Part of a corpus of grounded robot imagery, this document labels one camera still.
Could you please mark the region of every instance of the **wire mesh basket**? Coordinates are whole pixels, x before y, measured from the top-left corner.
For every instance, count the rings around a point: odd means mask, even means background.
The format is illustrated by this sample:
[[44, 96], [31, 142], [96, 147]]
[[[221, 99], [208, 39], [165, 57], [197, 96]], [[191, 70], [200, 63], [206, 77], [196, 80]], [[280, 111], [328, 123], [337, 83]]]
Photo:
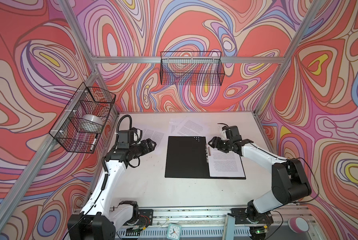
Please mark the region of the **wire mesh basket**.
[[68, 152], [93, 153], [115, 98], [115, 94], [105, 89], [85, 87], [79, 101], [53, 137]]
[[221, 86], [224, 78], [221, 55], [220, 51], [162, 51], [160, 83]]

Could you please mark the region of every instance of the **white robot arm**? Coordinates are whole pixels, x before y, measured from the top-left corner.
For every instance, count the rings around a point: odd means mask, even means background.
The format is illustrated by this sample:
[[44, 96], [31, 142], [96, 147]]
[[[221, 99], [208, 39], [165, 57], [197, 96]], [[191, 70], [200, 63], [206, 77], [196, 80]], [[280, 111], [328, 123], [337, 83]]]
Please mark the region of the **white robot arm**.
[[[120, 123], [124, 118], [130, 120], [128, 130], [119, 131]], [[152, 152], [156, 143], [151, 139], [142, 140], [143, 132], [132, 127], [130, 115], [124, 115], [119, 119], [116, 127], [116, 141], [112, 149], [102, 159], [103, 171], [90, 199], [80, 211], [80, 214], [72, 214], [67, 226], [72, 240], [104, 240], [114, 239], [117, 230], [124, 223], [137, 224], [139, 219], [138, 204], [135, 201], [122, 201], [114, 211], [109, 212], [110, 204], [120, 177], [126, 168], [137, 167], [130, 164], [132, 159]]]
[[[120, 122], [125, 117], [130, 118], [130, 128], [119, 131]], [[140, 141], [142, 131], [132, 128], [131, 123], [129, 115], [120, 118], [115, 145], [102, 160], [104, 170], [99, 184], [80, 214], [71, 215], [67, 223], [71, 239], [114, 239], [116, 231], [125, 222], [132, 224], [138, 221], [139, 210], [134, 201], [123, 201], [114, 211], [109, 212], [113, 191], [120, 177], [128, 166], [137, 167], [129, 161], [139, 159], [156, 146], [151, 139]], [[234, 151], [255, 161], [272, 174], [272, 189], [247, 204], [245, 216], [249, 222], [257, 223], [270, 210], [311, 194], [310, 184], [299, 160], [274, 155], [249, 139], [242, 140], [236, 126], [226, 125], [222, 130], [222, 138], [214, 137], [208, 143], [211, 147], [223, 152]]]
[[272, 175], [272, 188], [247, 204], [247, 220], [257, 223], [270, 210], [311, 194], [311, 187], [298, 159], [286, 159], [264, 150], [249, 139], [242, 140], [237, 126], [222, 128], [222, 138], [208, 143], [222, 152], [234, 151], [256, 162]]

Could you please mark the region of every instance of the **white clock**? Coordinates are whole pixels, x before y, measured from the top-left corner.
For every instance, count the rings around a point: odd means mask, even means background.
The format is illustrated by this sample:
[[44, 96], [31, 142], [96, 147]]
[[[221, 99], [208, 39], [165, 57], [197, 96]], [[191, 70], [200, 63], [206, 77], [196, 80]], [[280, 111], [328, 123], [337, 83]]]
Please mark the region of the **white clock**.
[[172, 240], [178, 240], [180, 238], [181, 229], [181, 226], [170, 223], [168, 225], [167, 238]]

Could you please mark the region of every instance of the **sheet of paper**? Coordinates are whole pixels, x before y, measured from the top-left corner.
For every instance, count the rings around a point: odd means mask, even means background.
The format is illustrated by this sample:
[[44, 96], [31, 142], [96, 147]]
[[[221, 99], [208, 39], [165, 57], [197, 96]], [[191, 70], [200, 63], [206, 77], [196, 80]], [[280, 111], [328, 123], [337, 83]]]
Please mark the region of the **sheet of paper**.
[[172, 136], [172, 133], [175, 131], [176, 127], [183, 121], [183, 118], [171, 118], [168, 124], [168, 135]]
[[224, 153], [208, 148], [210, 177], [245, 177], [240, 156], [234, 152]]
[[165, 135], [164, 132], [157, 129], [151, 129], [150, 127], [140, 127], [140, 129], [143, 130], [142, 140], [150, 138], [152, 141], [156, 142], [156, 147], [153, 152], [160, 152], [162, 150], [160, 145]]
[[200, 122], [185, 118], [172, 132], [172, 136], [206, 136], [208, 133], [208, 127]]

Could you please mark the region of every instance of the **psychedelic wallpaper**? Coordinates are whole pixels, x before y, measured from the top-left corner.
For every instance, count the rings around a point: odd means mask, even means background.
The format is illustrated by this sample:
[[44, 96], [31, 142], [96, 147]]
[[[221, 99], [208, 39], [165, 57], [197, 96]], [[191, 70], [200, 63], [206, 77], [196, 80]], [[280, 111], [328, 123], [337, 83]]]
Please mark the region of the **psychedelic wallpaper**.
[[251, 111], [277, 65], [230, 65], [235, 71], [225, 75], [221, 86], [162, 85], [160, 64], [128, 64], [118, 69], [103, 63], [99, 70], [108, 89], [116, 94], [115, 105], [120, 112]]
[[[0, 1], [0, 203], [91, 72], [56, 2]], [[55, 147], [0, 239], [61, 238], [113, 122], [95, 154]]]
[[[223, 56], [283, 56], [309, 0], [84, 0], [73, 3], [96, 56], [160, 56], [220, 50]], [[226, 63], [220, 86], [162, 86], [160, 64], [101, 64], [119, 111], [251, 111], [276, 69]]]
[[326, 1], [260, 119], [279, 155], [311, 166], [326, 237], [358, 239], [358, 1]]

